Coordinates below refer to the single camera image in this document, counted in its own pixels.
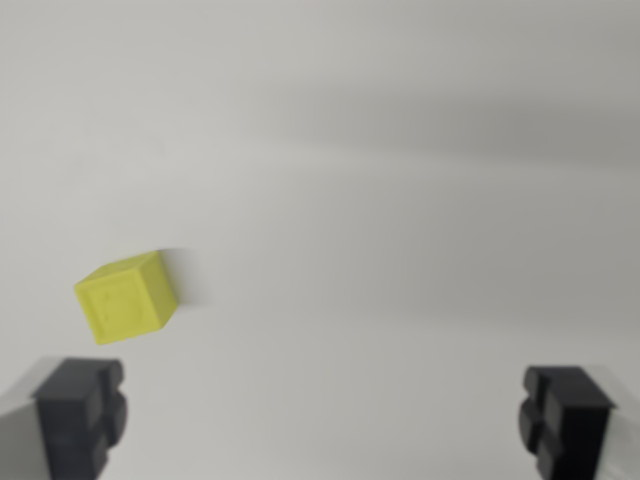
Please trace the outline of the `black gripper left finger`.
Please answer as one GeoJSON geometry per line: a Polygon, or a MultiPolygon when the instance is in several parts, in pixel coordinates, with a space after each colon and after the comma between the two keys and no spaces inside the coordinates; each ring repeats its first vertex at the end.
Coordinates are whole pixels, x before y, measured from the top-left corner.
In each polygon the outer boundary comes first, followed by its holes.
{"type": "Polygon", "coordinates": [[[1,393],[3,479],[97,479],[126,429],[118,359],[44,357],[1,393]]]}

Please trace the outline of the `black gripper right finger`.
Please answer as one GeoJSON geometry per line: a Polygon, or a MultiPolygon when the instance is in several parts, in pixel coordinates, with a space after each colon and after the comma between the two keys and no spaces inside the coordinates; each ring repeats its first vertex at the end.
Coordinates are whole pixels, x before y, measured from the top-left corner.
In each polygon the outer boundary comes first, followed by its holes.
{"type": "Polygon", "coordinates": [[[523,377],[524,448],[545,480],[639,477],[639,385],[604,366],[538,365],[523,377]]]}

